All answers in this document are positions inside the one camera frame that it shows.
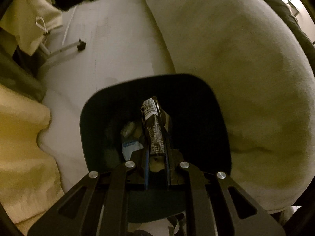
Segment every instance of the caster wheel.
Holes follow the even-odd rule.
[[[81,39],[79,39],[80,44],[77,46],[78,51],[83,51],[86,47],[86,42],[81,41]]]

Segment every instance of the white floor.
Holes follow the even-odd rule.
[[[46,46],[61,47],[64,26]],[[42,150],[54,156],[68,191],[88,172],[82,152],[79,118],[86,101],[107,86],[150,75],[174,73],[174,66],[145,0],[95,0],[76,8],[66,44],[81,38],[76,48],[51,57],[39,80],[47,87],[43,104],[51,109],[51,125],[38,138]]]

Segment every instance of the metal screw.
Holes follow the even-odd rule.
[[[220,179],[224,179],[224,178],[226,178],[226,174],[224,172],[222,172],[222,171],[219,171],[217,173],[217,177],[220,178]]]
[[[136,166],[136,164],[132,160],[130,160],[125,163],[125,166],[127,168],[133,168],[134,166]]]
[[[179,166],[181,166],[183,169],[187,169],[189,168],[189,163],[186,161],[183,161],[179,164]]]
[[[89,173],[89,177],[90,177],[90,178],[97,178],[97,177],[98,177],[98,172],[96,172],[96,171],[91,171],[91,172]]]

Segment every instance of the white barcode label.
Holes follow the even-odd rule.
[[[142,104],[142,107],[143,107],[143,111],[144,111],[145,120],[147,120],[148,118],[150,118],[154,114],[158,115],[157,107],[156,107],[155,102],[152,98],[149,98],[146,101],[144,101]]]

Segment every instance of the trash can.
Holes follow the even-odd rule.
[[[104,173],[125,162],[120,132],[129,121],[141,120],[142,103],[152,96],[172,118],[173,148],[201,171],[229,174],[229,142],[219,105],[204,81],[185,74],[124,82],[98,91],[87,101],[80,132],[89,171]],[[184,210],[184,192],[134,191],[129,195],[128,221],[155,221]]]

